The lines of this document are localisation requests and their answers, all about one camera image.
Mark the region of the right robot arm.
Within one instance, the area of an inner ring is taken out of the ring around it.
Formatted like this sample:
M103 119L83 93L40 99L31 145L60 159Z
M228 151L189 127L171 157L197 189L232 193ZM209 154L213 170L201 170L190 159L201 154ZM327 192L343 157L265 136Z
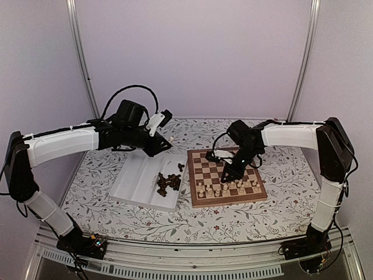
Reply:
M319 122L267 120L249 126L237 120L226 135L238 150L213 151L224 160L221 181L240 180L245 168L254 167L269 184L268 202L241 209L260 224L255 233L285 237L311 229L314 232L302 240L301 249L314 254L323 246L320 233L331 226L348 195L349 175L358 166L340 121L335 117Z

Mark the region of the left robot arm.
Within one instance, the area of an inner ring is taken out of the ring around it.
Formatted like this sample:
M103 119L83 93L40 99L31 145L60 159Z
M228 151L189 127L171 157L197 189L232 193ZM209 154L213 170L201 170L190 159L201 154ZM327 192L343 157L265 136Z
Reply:
M149 157L171 148L158 133L173 115L170 111L148 115L147 109L133 101L123 100L113 115L88 120L79 125L58 128L40 134L23 135L19 131L9 137L8 148L1 170L7 192L17 203L23 204L43 222L50 225L74 253L82 253L86 239L78 234L78 227L36 182L34 169L59 163L90 151L112 149L115 152L144 151Z

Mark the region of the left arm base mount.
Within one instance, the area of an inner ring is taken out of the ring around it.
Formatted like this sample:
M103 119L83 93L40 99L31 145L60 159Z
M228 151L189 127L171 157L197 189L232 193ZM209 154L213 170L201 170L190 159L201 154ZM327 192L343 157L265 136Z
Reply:
M98 233L84 236L80 229L74 228L67 235L59 236L57 249L102 260L107 250L107 238Z

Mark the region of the light chess bishop piece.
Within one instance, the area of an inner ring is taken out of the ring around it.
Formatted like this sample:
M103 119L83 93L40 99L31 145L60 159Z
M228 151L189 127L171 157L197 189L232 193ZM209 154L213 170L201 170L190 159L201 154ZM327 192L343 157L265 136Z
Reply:
M206 190L206 197L207 198L213 198L214 197L213 190L211 188L208 188Z

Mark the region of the light chess king piece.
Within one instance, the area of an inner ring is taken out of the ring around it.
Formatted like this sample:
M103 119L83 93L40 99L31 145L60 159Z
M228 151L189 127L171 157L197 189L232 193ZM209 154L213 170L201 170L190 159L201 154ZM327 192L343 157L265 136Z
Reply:
M228 186L227 185L224 185L223 186L223 189L222 189L222 196L223 197L226 197L226 196L228 196Z

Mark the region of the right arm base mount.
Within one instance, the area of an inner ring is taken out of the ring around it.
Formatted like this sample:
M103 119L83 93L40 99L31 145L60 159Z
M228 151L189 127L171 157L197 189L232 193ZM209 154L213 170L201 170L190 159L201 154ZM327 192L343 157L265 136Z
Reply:
M304 272L315 274L321 271L330 257L331 248L328 231L320 232L309 225L305 237L282 242L278 253L285 260L307 257L300 261L300 267Z

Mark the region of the wooden chess board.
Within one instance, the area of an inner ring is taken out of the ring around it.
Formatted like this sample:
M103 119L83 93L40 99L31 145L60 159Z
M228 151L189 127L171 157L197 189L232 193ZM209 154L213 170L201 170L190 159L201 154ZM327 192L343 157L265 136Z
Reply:
M257 165L251 163L240 173L228 175L228 161L209 161L207 149L187 151L191 203L193 208L207 208L264 201L267 192Z

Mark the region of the white plastic compartment tray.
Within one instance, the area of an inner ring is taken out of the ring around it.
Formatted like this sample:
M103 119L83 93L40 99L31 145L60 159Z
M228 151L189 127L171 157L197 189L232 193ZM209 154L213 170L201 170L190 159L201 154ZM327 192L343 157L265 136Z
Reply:
M183 167L180 171L179 164L187 164L185 155L161 153L149 157L141 150L133 151L125 160L109 196L112 200L125 204L175 212L179 191L169 187L166 196L163 197L157 192L157 181L159 174L165 178L175 174L183 179L186 168Z

